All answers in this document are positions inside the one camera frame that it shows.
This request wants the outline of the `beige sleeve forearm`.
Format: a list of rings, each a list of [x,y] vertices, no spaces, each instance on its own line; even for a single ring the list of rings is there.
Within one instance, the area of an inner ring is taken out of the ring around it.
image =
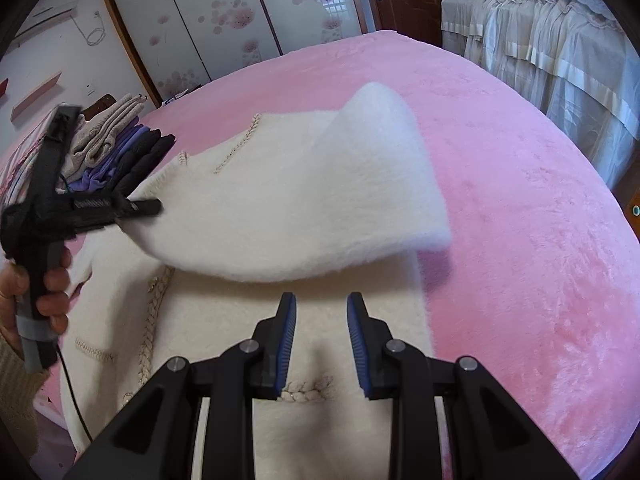
[[[22,455],[30,460],[38,450],[34,400],[49,373],[27,373],[23,360],[1,338],[1,419]]]

